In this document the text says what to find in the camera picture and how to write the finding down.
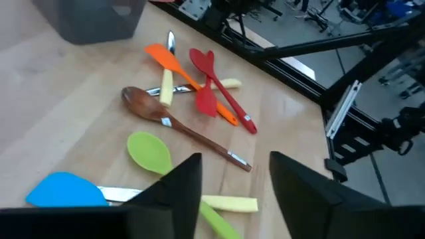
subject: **green handle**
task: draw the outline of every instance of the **green handle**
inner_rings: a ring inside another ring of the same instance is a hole
[[[207,203],[201,201],[201,214],[208,221],[212,229],[223,239],[242,239],[233,227]]]

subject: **floor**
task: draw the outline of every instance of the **floor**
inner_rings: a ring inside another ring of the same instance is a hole
[[[341,19],[335,5],[336,3],[328,8],[325,16],[330,21],[338,23]],[[277,21],[273,21],[275,16],[273,13],[262,9],[258,17],[247,15],[244,18],[246,26],[277,46],[329,38],[325,33],[319,32],[319,27],[314,22],[296,19],[295,12],[285,5],[284,0],[276,1],[274,7],[284,14]],[[322,9],[320,0],[311,0],[310,7]],[[343,22],[341,29],[343,35],[348,35],[364,31],[366,27]],[[317,82],[330,87],[344,71],[350,70],[365,57],[357,46],[341,48],[339,54],[343,69],[335,50],[305,54],[296,58],[315,71]],[[412,82],[409,76],[402,77],[403,84],[384,87],[378,83],[377,79],[384,76],[386,71],[397,63],[398,60],[391,62],[373,76],[373,79],[363,85],[356,98],[358,108],[377,120],[393,118],[398,115],[401,108],[417,107],[425,100],[425,94],[422,92],[407,100],[398,98],[398,94]],[[373,153],[384,189],[393,205],[425,204],[425,136],[420,135],[414,142],[414,148],[405,157],[389,149]],[[379,185],[371,157],[360,159],[345,168],[349,176],[348,182],[345,183],[348,187],[384,201],[385,193]]]

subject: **wooden spoon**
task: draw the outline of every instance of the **wooden spoon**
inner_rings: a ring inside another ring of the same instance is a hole
[[[211,90],[211,78],[208,76],[205,80],[205,86],[198,90],[195,102],[200,112],[211,117],[217,115],[217,97]]]
[[[124,104],[139,117],[161,123],[164,126],[172,127],[173,129],[192,137],[198,142],[216,151],[226,160],[241,167],[245,171],[251,171],[251,165],[245,162],[245,160],[239,158],[219,144],[184,126],[175,119],[161,103],[159,103],[154,97],[150,96],[146,91],[130,86],[122,89],[121,97]]]
[[[193,86],[196,90],[199,90],[201,86],[195,82],[180,66],[179,61],[175,58],[173,53],[165,48],[162,44],[155,43],[145,47],[146,53],[150,54],[158,63],[160,63],[165,69],[177,72],[186,81]],[[238,120],[235,118],[233,113],[228,110],[222,103],[217,101],[217,111],[227,121],[233,125],[238,125]]]

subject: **yellow handle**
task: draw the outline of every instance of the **yellow handle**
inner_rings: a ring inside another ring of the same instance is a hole
[[[208,221],[212,229],[223,239],[242,239],[233,227],[207,203],[201,201],[199,211]]]
[[[159,102],[165,107],[170,107],[173,101],[173,72],[165,69],[162,77]]]
[[[240,88],[242,86],[242,82],[240,82],[238,79],[224,79],[224,80],[221,80],[220,82],[226,89]],[[211,89],[218,90],[214,82],[211,84]]]
[[[203,195],[202,200],[212,208],[219,210],[258,212],[257,199],[254,198]]]

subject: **kitchen utensil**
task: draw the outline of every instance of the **kitchen utensil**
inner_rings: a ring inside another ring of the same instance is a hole
[[[160,105],[162,108],[163,106],[158,102],[155,101],[155,104]],[[138,140],[136,139],[137,136],[130,138],[129,141],[135,141],[136,143],[138,142]],[[128,147],[128,153],[130,155],[137,155],[140,156],[140,154],[138,153],[133,153],[131,152],[132,150],[135,150],[135,148],[133,147]],[[149,168],[145,168],[144,167],[144,162],[146,160],[146,157],[142,157],[141,159],[135,159],[133,158],[133,160],[141,167],[143,167],[144,169],[147,169],[148,171],[150,171]],[[161,163],[163,163],[163,165],[160,164],[156,164],[156,166],[158,166],[157,169],[153,169],[152,172],[154,173],[158,173],[158,172],[162,172],[162,171],[167,171],[170,172],[173,169],[173,166],[171,165],[171,159],[168,158],[164,158],[163,160],[160,160]],[[147,162],[147,165],[149,167],[152,166],[151,162]],[[214,209],[212,209],[210,206],[208,206],[208,204],[206,204],[205,202],[203,202],[201,200],[200,203],[200,209],[199,211],[201,212],[201,214],[205,217],[205,219],[209,222],[209,224],[211,225],[211,227],[214,229],[214,231],[219,234],[222,238],[224,239],[233,239],[233,238],[241,238],[238,233],[232,228],[232,226],[223,218],[221,217],[216,211],[214,211]]]
[[[251,120],[251,117],[246,114],[246,112],[239,106],[238,102],[227,92],[226,88],[220,84],[215,72],[214,72],[214,53],[208,51],[205,56],[200,50],[192,48],[189,51],[192,63],[201,71],[204,72],[207,76],[211,77],[214,83],[217,85],[218,89],[223,93],[226,100],[232,106],[233,110],[236,112],[236,115],[239,117],[239,120],[242,122],[244,127],[250,133],[257,133],[257,129],[254,125],[254,122]]]
[[[102,192],[91,182],[72,173],[52,173],[26,197],[39,207],[108,206]]]
[[[177,121],[161,103],[154,97],[150,96],[146,91],[130,86],[122,89],[121,97],[124,104],[137,116],[147,120],[162,123],[164,126],[172,127],[173,129],[186,134],[189,137],[197,140],[199,143],[210,147],[218,154],[222,155],[226,160],[241,167],[245,171],[250,171],[251,166],[243,159],[239,158],[234,153],[228,151],[217,143],[207,139],[206,137],[187,128],[182,123]]]
[[[202,196],[202,200],[210,207],[231,212],[258,212],[257,199],[229,196]]]
[[[180,66],[179,61],[171,52],[169,52],[163,45],[155,43],[145,47],[146,53],[150,54],[158,63],[164,68],[179,73],[187,82],[196,90],[201,87],[196,83]],[[238,120],[233,116],[232,112],[225,108],[220,102],[217,102],[217,110],[226,120],[233,125],[238,125]]]
[[[237,80],[237,79],[224,79],[220,81],[221,84],[226,87],[226,88],[239,88],[242,86],[242,83]],[[213,90],[218,90],[217,86],[215,84],[211,85],[211,89]],[[186,93],[186,92],[192,92],[192,91],[196,91],[190,84],[184,84],[184,85],[179,85],[179,86],[174,86],[173,87],[173,92],[174,93]],[[152,88],[152,89],[148,89],[146,90],[147,93],[149,93],[149,95],[151,96],[158,96],[161,93],[161,88],[160,87],[156,87],[156,88]]]
[[[127,148],[131,158],[149,171],[166,175],[173,168],[167,146],[150,133],[132,133],[127,139]]]
[[[172,31],[168,32],[167,50],[171,54],[175,54],[175,38]],[[170,107],[173,101],[173,72],[164,69],[164,74],[161,83],[161,94],[159,95],[159,102],[165,107]]]
[[[211,79],[208,76],[205,80],[205,87],[198,90],[195,102],[201,113],[211,117],[217,115],[217,98],[211,90]]]
[[[119,187],[98,186],[108,201],[127,202],[142,192],[139,189],[126,189]],[[226,210],[230,212],[258,212],[257,199],[247,197],[229,197],[203,195],[202,200],[213,209]]]

